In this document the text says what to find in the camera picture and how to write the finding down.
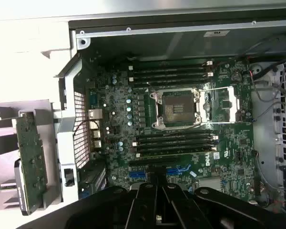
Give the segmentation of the silver chipset heatsink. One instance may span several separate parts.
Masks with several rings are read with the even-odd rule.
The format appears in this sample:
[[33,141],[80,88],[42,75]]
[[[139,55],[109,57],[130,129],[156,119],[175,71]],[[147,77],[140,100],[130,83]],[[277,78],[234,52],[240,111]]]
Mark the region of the silver chipset heatsink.
[[221,179],[218,177],[200,179],[199,187],[209,187],[217,191],[222,191]]

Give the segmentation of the blue expansion slot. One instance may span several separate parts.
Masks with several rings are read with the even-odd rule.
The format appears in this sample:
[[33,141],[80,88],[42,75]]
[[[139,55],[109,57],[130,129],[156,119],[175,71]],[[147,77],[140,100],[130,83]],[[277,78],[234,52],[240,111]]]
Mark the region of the blue expansion slot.
[[[183,167],[183,168],[179,168],[179,167],[167,168],[166,175],[167,176],[182,175],[183,172],[188,171],[190,167],[191,165],[189,165],[188,167]],[[128,177],[129,178],[146,178],[146,173],[144,171],[130,171],[128,173]]]

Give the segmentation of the black long expansion slot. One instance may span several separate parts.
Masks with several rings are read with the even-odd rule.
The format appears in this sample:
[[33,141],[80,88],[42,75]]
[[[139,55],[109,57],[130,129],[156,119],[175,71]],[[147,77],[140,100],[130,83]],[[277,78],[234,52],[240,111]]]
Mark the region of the black long expansion slot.
[[181,161],[177,157],[170,157],[170,158],[154,158],[154,159],[143,159],[143,160],[133,160],[128,163],[129,167],[140,167],[140,166],[147,166],[147,165],[167,165],[167,164],[175,164]]

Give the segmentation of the black RAM slot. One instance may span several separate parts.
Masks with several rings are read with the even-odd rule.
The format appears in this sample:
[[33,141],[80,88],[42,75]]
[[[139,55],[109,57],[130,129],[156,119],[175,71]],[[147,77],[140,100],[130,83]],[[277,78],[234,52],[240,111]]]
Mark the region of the black RAM slot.
[[185,131],[177,131],[173,133],[153,133],[153,134],[148,134],[148,135],[137,135],[137,138],[148,138],[148,137],[162,137],[162,136],[171,136],[171,135],[179,135],[179,134],[214,134],[216,133],[215,130],[210,130],[210,129],[202,129],[202,130],[185,130]]
[[157,150],[169,150],[169,149],[188,149],[188,148],[197,148],[197,147],[209,147],[213,146],[213,142],[202,142],[202,143],[194,143],[194,144],[176,144],[176,145],[155,145],[155,146],[142,146],[142,147],[136,147],[138,151],[145,151],[145,150],[151,150],[151,151],[157,151]]
[[175,61],[151,61],[151,62],[134,62],[128,65],[128,69],[145,69],[145,68],[160,68],[160,67],[204,67],[213,65],[212,60],[175,60]]
[[171,142],[171,141],[184,141],[184,140],[196,140],[196,139],[207,139],[207,140],[218,140],[217,135],[180,135],[180,136],[163,136],[163,137],[150,137],[146,139],[136,139],[136,143],[152,143],[152,142]]
[[146,86],[175,86],[175,85],[194,85],[201,83],[211,82],[212,79],[196,79],[184,81],[156,81],[156,82],[129,82],[133,87],[146,87]]
[[211,77],[214,76],[214,73],[176,73],[176,74],[160,74],[160,75],[147,75],[147,76],[133,76],[129,77],[128,80],[133,82],[138,79],[149,79],[149,78],[164,78],[164,77],[184,77],[184,76],[202,76],[202,77]]
[[213,69],[210,67],[202,68],[172,68],[172,69],[149,69],[149,70],[140,70],[140,71],[132,71],[134,74],[148,74],[148,73],[204,73],[208,71],[212,71]]

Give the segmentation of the green motherboard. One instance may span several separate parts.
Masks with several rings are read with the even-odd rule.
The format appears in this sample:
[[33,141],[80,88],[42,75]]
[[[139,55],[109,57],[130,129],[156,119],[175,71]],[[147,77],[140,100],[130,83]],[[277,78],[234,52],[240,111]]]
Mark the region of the green motherboard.
[[[133,87],[129,85],[129,77],[176,73],[134,74],[132,71],[149,69],[198,68],[160,67],[145,69],[128,69],[132,63],[121,63],[112,66],[100,66],[88,87],[88,118],[90,121],[90,139],[94,154],[102,155],[107,165],[107,181],[109,185],[130,188],[137,182],[147,181],[148,166],[129,167],[133,160],[177,157],[181,161],[167,165],[152,165],[155,167],[183,168],[191,165],[182,175],[167,176],[170,183],[179,184],[189,192],[199,188],[199,180],[209,177],[221,179],[222,191],[244,201],[250,201],[263,190],[262,183],[256,178],[254,149],[253,117],[250,76],[248,66],[244,62],[226,63],[224,60],[212,60],[210,67],[214,73],[211,77],[184,76],[138,79],[133,82],[184,81],[196,79],[212,79],[211,82],[194,85],[146,86]],[[232,81],[233,73],[241,74],[241,81]],[[232,86],[240,102],[240,110],[236,114],[237,122],[243,124],[200,125],[183,130],[161,131],[151,127],[149,117],[149,94],[161,89],[219,88]],[[153,133],[173,133],[185,130],[215,130],[214,134],[179,134],[180,135],[217,135],[218,140],[196,139],[171,142],[152,142],[137,144],[137,135]],[[194,144],[213,142],[213,146],[188,149],[145,150],[138,151],[136,147],[155,145]],[[146,178],[129,178],[130,171],[144,171]]]

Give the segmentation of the open black PC case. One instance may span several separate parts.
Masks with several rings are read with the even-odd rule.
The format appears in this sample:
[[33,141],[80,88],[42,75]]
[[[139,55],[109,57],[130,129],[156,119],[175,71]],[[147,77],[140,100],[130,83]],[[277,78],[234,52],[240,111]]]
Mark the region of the open black PC case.
[[[250,76],[251,153],[263,190],[253,200],[237,199],[268,211],[268,229],[286,229],[286,163],[279,154],[274,124],[274,108],[280,104],[277,95],[282,90],[279,73],[286,63],[286,20],[198,24],[152,22],[140,17],[72,21],[69,27],[76,54],[59,80],[62,118],[57,135],[63,199],[71,203],[64,210],[64,227],[80,200],[116,186],[107,181],[105,158],[94,154],[91,147],[87,89],[98,67],[135,61],[215,59],[244,62]],[[129,191],[141,183],[145,182],[124,189]]]

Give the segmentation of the thin locking lever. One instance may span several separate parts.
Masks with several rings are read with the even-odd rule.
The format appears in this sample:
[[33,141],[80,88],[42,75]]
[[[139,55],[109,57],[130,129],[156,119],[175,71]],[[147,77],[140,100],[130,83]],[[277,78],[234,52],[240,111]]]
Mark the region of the thin locking lever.
[[201,122],[201,125],[225,125],[225,124],[243,124],[250,122]]

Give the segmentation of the CPU socket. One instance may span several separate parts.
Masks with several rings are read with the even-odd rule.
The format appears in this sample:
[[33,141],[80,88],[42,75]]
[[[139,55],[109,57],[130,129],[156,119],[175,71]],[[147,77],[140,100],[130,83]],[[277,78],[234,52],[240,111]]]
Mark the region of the CPU socket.
[[151,127],[161,131],[200,126],[201,93],[194,88],[161,89],[149,94]]

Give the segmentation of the metal socket cover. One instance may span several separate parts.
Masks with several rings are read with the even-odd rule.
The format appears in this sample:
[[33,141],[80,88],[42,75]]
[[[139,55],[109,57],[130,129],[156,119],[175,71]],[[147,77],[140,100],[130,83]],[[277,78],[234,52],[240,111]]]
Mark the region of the metal socket cover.
[[234,87],[198,89],[193,93],[199,95],[194,100],[198,122],[237,122],[240,102]]

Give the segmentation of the grey parts rack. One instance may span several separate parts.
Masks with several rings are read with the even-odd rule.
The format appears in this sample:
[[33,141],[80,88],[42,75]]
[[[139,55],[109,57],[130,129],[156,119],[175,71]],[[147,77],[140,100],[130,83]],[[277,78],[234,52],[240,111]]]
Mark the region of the grey parts rack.
[[12,119],[19,117],[20,112],[24,111],[34,113],[38,134],[42,140],[48,179],[43,204],[35,211],[46,209],[61,196],[54,116],[50,101],[0,103],[0,210],[16,209],[19,213],[21,210],[14,173],[14,163],[19,159],[19,152]]

